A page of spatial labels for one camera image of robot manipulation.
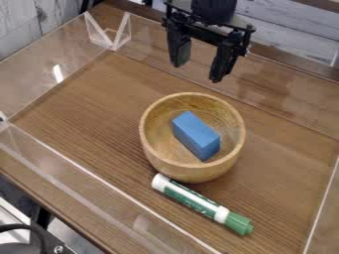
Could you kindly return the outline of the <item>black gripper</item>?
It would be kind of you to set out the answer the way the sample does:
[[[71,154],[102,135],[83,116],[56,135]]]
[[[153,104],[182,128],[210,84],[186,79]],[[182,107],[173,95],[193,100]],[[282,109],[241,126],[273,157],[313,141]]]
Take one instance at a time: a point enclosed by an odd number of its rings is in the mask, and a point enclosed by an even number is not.
[[[165,0],[170,61],[181,67],[191,59],[197,39],[218,47],[210,80],[218,83],[249,51],[255,25],[235,14],[238,0]]]

